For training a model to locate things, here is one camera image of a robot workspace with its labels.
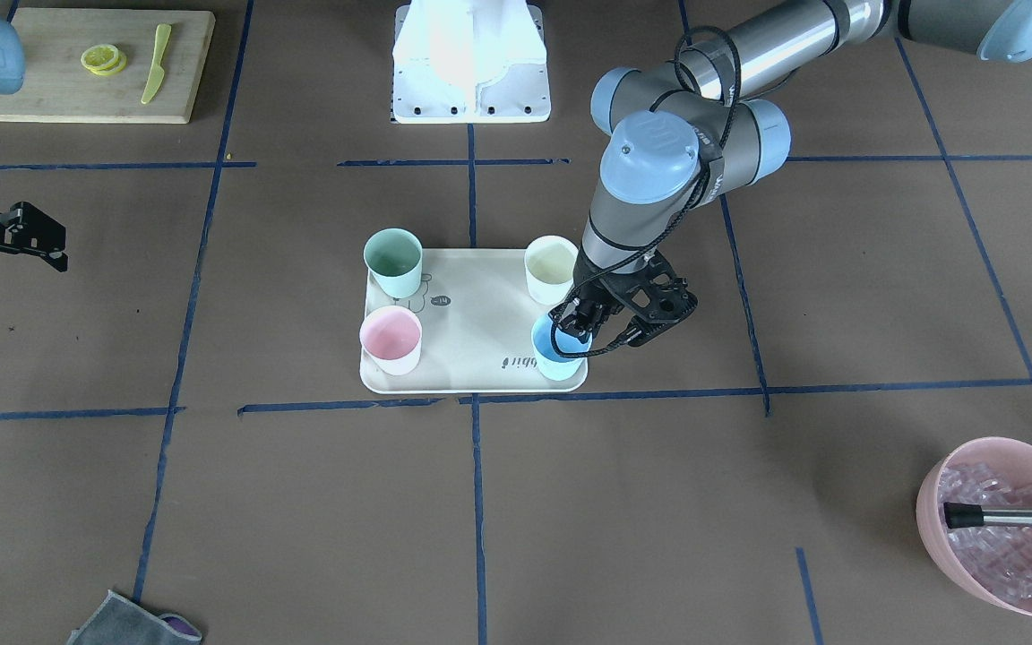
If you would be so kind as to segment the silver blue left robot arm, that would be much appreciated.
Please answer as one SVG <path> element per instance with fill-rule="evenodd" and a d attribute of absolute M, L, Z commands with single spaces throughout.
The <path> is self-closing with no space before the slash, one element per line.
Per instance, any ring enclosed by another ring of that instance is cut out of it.
<path fill-rule="evenodd" d="M 767 94 L 799 68 L 886 34 L 979 60 L 1032 60 L 1032 1 L 785 1 L 732 29 L 700 26 L 650 70 L 599 79 L 590 112 L 609 136 L 574 265 L 550 311 L 553 349 L 594 357 L 599 328 L 627 310 L 606 351 L 638 347 L 697 307 L 658 251 L 689 211 L 785 164 L 791 126 Z"/>

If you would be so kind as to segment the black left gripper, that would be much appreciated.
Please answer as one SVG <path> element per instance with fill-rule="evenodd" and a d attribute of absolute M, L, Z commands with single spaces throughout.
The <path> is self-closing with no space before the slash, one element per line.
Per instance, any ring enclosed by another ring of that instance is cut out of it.
<path fill-rule="evenodd" d="M 682 323 L 699 307 L 687 281 L 675 273 L 663 254 L 654 254 L 635 272 L 593 279 L 595 273 L 594 262 L 580 252 L 573 271 L 578 295 L 549 311 L 566 335 L 593 341 L 603 323 L 626 309 L 632 319 L 615 342 L 641 347 Z"/>

